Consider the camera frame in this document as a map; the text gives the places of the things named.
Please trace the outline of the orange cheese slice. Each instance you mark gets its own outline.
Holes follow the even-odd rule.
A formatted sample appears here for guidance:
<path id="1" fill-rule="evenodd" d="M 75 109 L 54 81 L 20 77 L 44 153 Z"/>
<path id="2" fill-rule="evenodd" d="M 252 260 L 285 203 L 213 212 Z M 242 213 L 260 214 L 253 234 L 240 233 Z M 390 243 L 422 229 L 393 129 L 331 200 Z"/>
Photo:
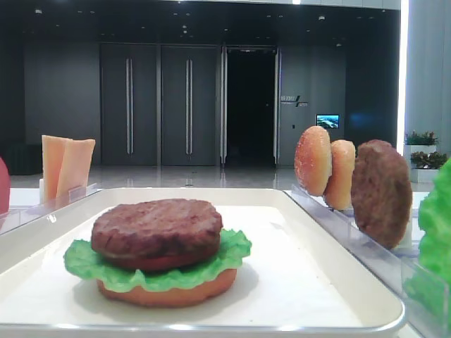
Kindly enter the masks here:
<path id="1" fill-rule="evenodd" d="M 56 197 L 74 188 L 87 186 L 95 143 L 94 139 L 69 139 L 66 142 Z"/>
<path id="2" fill-rule="evenodd" d="M 70 138 L 42 135 L 43 202 L 56 197 L 66 143 Z"/>

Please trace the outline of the brown meat patty on burger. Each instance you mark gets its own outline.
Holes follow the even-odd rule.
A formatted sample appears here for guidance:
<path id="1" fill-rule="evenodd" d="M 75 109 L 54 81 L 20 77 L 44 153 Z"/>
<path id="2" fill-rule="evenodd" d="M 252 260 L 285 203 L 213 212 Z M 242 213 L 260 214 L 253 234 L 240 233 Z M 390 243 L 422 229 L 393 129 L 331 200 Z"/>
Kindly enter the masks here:
<path id="1" fill-rule="evenodd" d="M 120 204 L 92 228 L 92 249 L 112 258 L 186 255 L 217 245 L 221 214 L 208 201 L 162 199 Z"/>

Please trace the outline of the brown meat patty in rack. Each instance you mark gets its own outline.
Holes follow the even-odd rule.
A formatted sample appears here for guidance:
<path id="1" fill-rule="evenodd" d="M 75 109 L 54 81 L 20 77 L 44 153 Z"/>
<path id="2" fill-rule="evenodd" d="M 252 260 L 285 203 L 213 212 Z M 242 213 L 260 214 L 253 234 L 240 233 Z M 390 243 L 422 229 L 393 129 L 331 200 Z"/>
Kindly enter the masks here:
<path id="1" fill-rule="evenodd" d="M 360 231 L 386 249 L 402 241 L 412 187 L 407 162 L 390 143 L 373 139 L 358 146 L 351 200 Z"/>

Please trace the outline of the green lettuce leaf on burger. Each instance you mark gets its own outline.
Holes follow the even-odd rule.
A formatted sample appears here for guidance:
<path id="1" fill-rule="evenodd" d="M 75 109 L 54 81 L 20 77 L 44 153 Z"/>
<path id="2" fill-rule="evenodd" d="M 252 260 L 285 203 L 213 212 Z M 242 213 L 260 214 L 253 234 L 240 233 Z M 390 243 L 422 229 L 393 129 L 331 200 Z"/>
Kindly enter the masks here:
<path id="1" fill-rule="evenodd" d="M 114 292 L 129 292 L 142 287 L 149 292 L 165 292 L 170 289 L 192 289 L 209 282 L 227 269 L 237 269 L 251 253 L 252 243 L 243 231 L 222 230 L 219 250 L 201 263 L 174 268 L 163 272 L 145 273 L 141 270 L 124 270 L 95 253 L 91 243 L 74 240 L 64 253 L 66 270 L 84 280 L 100 280 Z"/>

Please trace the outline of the red tomato slice in rack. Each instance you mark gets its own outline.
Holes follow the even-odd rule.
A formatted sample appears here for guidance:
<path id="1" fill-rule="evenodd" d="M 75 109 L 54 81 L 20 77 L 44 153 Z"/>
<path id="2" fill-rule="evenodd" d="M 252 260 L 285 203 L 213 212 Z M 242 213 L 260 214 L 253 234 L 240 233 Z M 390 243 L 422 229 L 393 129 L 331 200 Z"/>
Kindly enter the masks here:
<path id="1" fill-rule="evenodd" d="M 10 189 L 11 179 L 8 168 L 0 158 L 0 214 L 7 213 L 9 210 Z"/>

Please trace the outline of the green lettuce leaf in rack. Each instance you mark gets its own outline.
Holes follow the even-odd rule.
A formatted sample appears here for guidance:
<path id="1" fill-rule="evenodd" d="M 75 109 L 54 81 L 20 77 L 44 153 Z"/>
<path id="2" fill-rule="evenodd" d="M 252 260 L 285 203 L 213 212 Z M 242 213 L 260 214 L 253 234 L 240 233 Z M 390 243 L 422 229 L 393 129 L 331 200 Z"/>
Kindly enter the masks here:
<path id="1" fill-rule="evenodd" d="M 439 320 L 450 324 L 450 164 L 434 179 L 434 188 L 419 205 L 419 228 L 425 232 L 419 243 L 418 271 L 404 286 L 407 294 Z"/>

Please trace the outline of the sesame top bun in rack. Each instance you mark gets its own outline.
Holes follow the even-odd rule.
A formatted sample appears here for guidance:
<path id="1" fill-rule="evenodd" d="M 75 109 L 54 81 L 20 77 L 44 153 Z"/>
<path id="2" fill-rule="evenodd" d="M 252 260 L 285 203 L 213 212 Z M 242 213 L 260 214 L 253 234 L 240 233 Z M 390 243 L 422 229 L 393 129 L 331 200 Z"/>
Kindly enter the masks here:
<path id="1" fill-rule="evenodd" d="M 295 150 L 294 168 L 299 185 L 312 196 L 322 196 L 332 174 L 329 133 L 311 126 L 301 135 Z"/>

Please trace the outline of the dark double door middle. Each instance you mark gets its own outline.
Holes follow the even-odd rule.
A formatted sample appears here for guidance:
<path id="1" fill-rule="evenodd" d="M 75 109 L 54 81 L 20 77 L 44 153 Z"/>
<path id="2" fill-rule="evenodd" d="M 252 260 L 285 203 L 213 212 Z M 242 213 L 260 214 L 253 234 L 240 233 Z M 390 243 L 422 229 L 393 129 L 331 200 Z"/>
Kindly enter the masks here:
<path id="1" fill-rule="evenodd" d="M 215 48 L 164 46 L 162 164 L 216 164 Z"/>

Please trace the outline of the dark double door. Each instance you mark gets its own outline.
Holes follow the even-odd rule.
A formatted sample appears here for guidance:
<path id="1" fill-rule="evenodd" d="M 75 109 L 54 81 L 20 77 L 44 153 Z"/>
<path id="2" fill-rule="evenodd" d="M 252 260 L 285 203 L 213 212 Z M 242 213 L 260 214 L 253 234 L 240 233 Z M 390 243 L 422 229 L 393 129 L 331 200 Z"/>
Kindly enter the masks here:
<path id="1" fill-rule="evenodd" d="M 215 48 L 164 46 L 162 164 L 216 164 Z"/>
<path id="2" fill-rule="evenodd" d="M 101 162 L 154 166 L 156 47 L 101 46 Z"/>

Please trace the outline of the white rectangular serving tray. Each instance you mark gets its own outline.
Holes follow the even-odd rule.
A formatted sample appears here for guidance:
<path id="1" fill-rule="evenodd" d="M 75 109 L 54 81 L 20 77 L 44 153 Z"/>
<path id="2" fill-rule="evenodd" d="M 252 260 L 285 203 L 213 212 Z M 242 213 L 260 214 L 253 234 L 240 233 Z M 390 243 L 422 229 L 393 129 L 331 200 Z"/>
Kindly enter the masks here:
<path id="1" fill-rule="evenodd" d="M 109 301 L 63 254 L 118 204 L 210 201 L 252 252 L 225 294 L 150 309 Z M 1 235 L 2 337 L 395 337 L 402 300 L 288 194 L 275 189 L 117 188 Z"/>

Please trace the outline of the dark double door left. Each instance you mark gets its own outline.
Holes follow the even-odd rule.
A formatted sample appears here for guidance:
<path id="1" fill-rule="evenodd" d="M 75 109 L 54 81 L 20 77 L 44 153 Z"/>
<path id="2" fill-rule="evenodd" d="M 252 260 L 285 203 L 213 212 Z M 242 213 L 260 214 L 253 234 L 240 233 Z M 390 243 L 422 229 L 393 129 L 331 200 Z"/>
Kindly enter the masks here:
<path id="1" fill-rule="evenodd" d="M 101 46 L 101 162 L 154 166 L 156 47 Z"/>

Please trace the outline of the bottom bun slice on tray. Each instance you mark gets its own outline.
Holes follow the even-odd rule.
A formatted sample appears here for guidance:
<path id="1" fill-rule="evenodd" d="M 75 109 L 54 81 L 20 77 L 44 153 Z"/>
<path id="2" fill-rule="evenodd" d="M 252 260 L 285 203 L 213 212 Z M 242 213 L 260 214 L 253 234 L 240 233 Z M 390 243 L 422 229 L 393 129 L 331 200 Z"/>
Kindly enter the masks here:
<path id="1" fill-rule="evenodd" d="M 236 276 L 236 269 L 227 269 L 216 279 L 192 289 L 172 288 L 164 292 L 146 291 L 143 287 L 134 287 L 129 292 L 114 292 L 108 290 L 100 280 L 97 280 L 97 286 L 107 299 L 152 308 L 183 308 L 200 304 L 225 293 L 233 285 Z"/>

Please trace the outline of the white planter with plants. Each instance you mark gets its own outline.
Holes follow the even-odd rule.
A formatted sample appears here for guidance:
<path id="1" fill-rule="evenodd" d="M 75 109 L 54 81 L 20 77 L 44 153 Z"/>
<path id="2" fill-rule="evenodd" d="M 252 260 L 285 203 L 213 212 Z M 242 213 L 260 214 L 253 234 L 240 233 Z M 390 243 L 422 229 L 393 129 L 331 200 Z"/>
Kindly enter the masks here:
<path id="1" fill-rule="evenodd" d="M 407 133 L 404 138 L 404 157 L 414 183 L 432 182 L 438 170 L 447 162 L 448 155 L 437 150 L 438 138 L 434 132 Z"/>

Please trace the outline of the clear acrylic rack left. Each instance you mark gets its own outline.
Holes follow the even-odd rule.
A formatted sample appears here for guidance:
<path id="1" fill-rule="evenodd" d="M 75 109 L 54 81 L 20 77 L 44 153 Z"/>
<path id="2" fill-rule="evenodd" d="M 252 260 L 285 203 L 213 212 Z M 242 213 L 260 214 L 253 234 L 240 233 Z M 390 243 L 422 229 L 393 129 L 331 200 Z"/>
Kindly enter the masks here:
<path id="1" fill-rule="evenodd" d="M 11 206 L 9 211 L 1 214 L 1 234 L 21 227 L 33 220 L 52 214 L 99 191 L 97 184 L 74 188 L 65 196 L 34 206 Z"/>

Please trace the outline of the small wall display screen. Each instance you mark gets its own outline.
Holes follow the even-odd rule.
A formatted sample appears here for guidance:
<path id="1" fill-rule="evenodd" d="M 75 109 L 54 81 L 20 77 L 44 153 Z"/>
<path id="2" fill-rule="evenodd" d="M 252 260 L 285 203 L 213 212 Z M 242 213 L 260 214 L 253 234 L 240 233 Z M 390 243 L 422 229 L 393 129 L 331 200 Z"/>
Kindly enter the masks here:
<path id="1" fill-rule="evenodd" d="M 317 115 L 316 125 L 325 129 L 338 129 L 340 126 L 339 115 Z"/>

